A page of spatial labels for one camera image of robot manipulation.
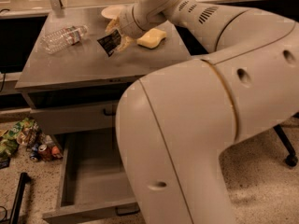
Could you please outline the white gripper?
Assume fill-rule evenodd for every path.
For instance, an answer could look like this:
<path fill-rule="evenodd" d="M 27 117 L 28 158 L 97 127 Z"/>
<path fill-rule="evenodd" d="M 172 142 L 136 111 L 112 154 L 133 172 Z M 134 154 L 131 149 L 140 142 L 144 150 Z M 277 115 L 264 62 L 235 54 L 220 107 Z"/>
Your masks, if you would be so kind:
<path fill-rule="evenodd" d="M 121 38 L 121 43 L 116 47 L 117 52 L 126 50 L 135 39 L 141 37 L 145 31 L 142 30 L 136 23 L 134 18 L 134 6 L 130 5 L 121 10 L 118 18 L 112 19 L 106 28 L 106 33 L 111 34 L 116 30 L 119 30 L 125 34 Z"/>

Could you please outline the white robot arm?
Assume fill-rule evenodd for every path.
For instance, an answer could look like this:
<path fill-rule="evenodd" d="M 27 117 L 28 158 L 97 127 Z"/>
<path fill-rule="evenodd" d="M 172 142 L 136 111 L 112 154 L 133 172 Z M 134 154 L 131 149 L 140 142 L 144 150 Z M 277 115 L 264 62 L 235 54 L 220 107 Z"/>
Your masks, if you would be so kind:
<path fill-rule="evenodd" d="M 120 15 L 140 37 L 169 21 L 206 54 L 150 73 L 119 101 L 116 134 L 146 224 L 235 224 L 219 156 L 299 111 L 299 23 L 257 8 L 139 0 Z"/>

